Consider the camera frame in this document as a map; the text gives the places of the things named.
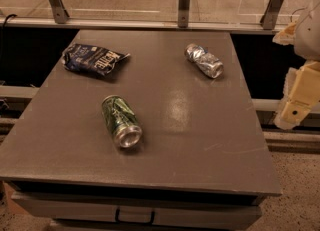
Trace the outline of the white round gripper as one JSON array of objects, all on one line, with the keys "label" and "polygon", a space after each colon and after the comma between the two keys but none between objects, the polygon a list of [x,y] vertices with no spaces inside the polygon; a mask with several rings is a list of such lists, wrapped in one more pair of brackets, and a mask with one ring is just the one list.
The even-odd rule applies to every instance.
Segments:
[{"label": "white round gripper", "polygon": [[294,44],[295,53],[309,60],[299,69],[290,68],[285,77],[274,124],[290,130],[299,126],[320,101],[320,0],[312,0],[297,23],[289,23],[272,41]]}]

